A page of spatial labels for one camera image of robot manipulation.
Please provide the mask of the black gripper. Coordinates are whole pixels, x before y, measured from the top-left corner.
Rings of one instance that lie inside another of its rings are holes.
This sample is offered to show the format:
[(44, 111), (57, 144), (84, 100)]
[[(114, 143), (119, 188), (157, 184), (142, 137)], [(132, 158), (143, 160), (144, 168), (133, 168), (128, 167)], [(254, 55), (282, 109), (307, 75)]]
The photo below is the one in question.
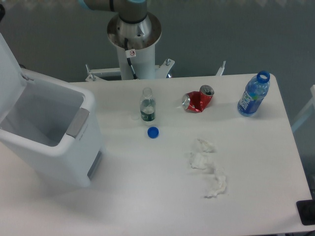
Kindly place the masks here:
[(5, 16), (5, 8), (2, 4), (0, 4), (0, 21), (2, 21), (4, 16)]

